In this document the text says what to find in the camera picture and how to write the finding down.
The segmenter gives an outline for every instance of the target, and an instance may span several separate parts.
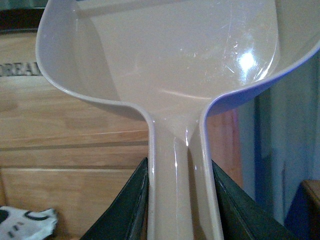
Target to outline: wooden panel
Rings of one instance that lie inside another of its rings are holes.
[[[5,186],[2,181],[2,176],[0,173],[0,206],[5,206],[6,203],[6,193],[5,193]]]
[[[148,145],[92,146],[0,151],[3,167],[136,168],[148,156]]]
[[[243,185],[238,112],[208,117],[211,157],[240,187]]]
[[[9,206],[59,213],[57,233],[82,236],[102,215],[133,170],[18,169],[1,170]]]
[[[35,33],[0,35],[0,147],[137,142],[148,126],[91,106],[40,74]]]

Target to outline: dark wooden edge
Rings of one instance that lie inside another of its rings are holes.
[[[36,32],[44,10],[39,7],[0,11],[0,34]]]

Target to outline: white cloth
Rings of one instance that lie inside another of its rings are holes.
[[[0,240],[43,240],[50,236],[58,222],[56,211],[41,212],[0,207]]]

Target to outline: wooden furniture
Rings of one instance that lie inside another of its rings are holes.
[[[320,180],[304,180],[311,240],[320,239]]]
[[[37,68],[35,39],[0,35],[0,205],[55,208],[55,239],[66,240],[89,229],[148,156],[148,126],[55,89]],[[237,111],[209,117],[208,128],[213,159],[241,185]]]

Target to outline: white curtain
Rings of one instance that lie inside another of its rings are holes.
[[[319,53],[239,107],[244,190],[280,223],[299,184],[320,180]]]

